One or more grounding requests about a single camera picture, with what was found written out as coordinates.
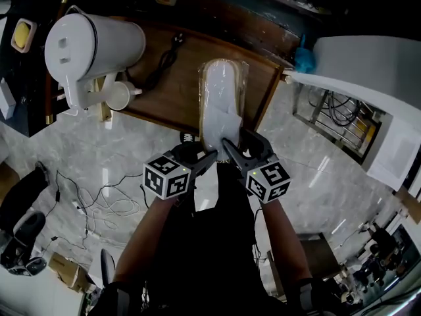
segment kettle lid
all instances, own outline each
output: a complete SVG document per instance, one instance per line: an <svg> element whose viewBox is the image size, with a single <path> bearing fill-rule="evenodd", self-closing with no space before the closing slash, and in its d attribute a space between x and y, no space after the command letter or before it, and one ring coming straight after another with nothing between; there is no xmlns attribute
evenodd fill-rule
<svg viewBox="0 0 421 316"><path fill-rule="evenodd" d="M67 78L79 80L88 72L95 56L95 30L82 14L68 14L58 20L45 42L45 64L61 84Z"/></svg>

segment plastic bag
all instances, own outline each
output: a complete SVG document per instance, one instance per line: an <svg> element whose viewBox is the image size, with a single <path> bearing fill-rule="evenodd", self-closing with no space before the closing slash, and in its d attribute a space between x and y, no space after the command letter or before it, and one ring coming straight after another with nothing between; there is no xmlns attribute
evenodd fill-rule
<svg viewBox="0 0 421 316"><path fill-rule="evenodd" d="M200 139L205 151L218 151L219 161L229 159L223 138L239 144L248 72L246 62L227 59L211 60L199 70Z"/></svg>

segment white mug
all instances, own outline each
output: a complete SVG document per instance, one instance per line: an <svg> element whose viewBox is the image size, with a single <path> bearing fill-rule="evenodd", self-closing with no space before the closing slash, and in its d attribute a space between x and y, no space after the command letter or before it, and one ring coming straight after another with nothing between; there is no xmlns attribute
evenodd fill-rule
<svg viewBox="0 0 421 316"><path fill-rule="evenodd" d="M114 82L109 91L106 102L112 110L123 110L131 101L134 100L136 95L140 95L141 93L142 90L136 89L131 82Z"/></svg>

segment mug handle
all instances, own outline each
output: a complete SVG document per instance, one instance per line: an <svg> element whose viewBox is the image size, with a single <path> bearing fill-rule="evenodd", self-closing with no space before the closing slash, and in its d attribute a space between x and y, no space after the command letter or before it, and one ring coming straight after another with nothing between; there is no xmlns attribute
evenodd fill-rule
<svg viewBox="0 0 421 316"><path fill-rule="evenodd" d="M132 90L131 92L132 95L141 95L142 93L143 93L142 89L135 89L135 90Z"/></svg>

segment white cable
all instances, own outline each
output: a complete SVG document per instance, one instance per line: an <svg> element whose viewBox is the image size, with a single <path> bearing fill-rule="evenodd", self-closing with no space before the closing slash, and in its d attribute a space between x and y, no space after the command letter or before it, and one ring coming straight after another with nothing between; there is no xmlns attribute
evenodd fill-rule
<svg viewBox="0 0 421 316"><path fill-rule="evenodd" d="M109 205L109 204L108 204L108 202L105 200L104 195L103 195L103 192L102 192L102 190L101 190L101 197L103 198L103 201L105 202L105 204L106 204L107 206L106 206L106 207L105 207L105 206L102 206L102 205L100 205L100 204L96 201L96 202L95 202L95 204L97 204L99 207L95 207L95 208L93 208L93 209L90 207L91 205L88 205L88 204L86 203L86 201L84 200L83 195L82 195L82 190L84 190L84 191L88 194L88 196L90 197L91 201L93 202L93 198L92 198L91 194L89 193L89 191L88 191L87 189L85 189L85 188L80 188L80 189L79 189L79 196L80 196L80 199L81 199L81 201L82 201L82 205L83 205L84 207L89 208L89 209L92 211L92 217L87 216L88 218L90 218L90 219L92 219L92 220L93 220L93 230L92 230L92 233L95 233L95 228L96 228L96 225L95 225L95 220L98 220L98 221L103 221L103 222L104 222L104 224L105 224L105 226L106 226L107 228L111 229L111 230L118 230L118 225L117 225L116 223L114 223L114 222L110 221L109 219L95 218L95 213L97 213L97 214L98 214L99 212L101 212L101 211L100 211L100 208L101 208L101 209L104 209L104 210L107 210L107 209L110 209L110 210L111 210L111 212L106 213L106 215L112 215L112 214L114 214L114 215L117 215L117 216L119 216L119 217L129 217L129 216L131 216L131 215L135 215L135 214L139 213L139 212L140 212L140 210L141 210L141 209L140 209L140 205L139 205L139 203L138 203L138 202L136 202L135 200L131 199L129 196L127 196L127 194L125 194L123 191L119 190L118 188L116 188L116 187L112 187L112 188L114 188L115 190L119 191L119 192L120 192L123 196L125 196L127 199L120 199L120 200L115 201L115 202L114 202L114 203L112 203L111 205ZM112 209L112 207L113 207L116 203L123 202L123 201L129 201L130 203L132 203L132 208L131 208L129 211L114 211L114 210Z"/></svg>

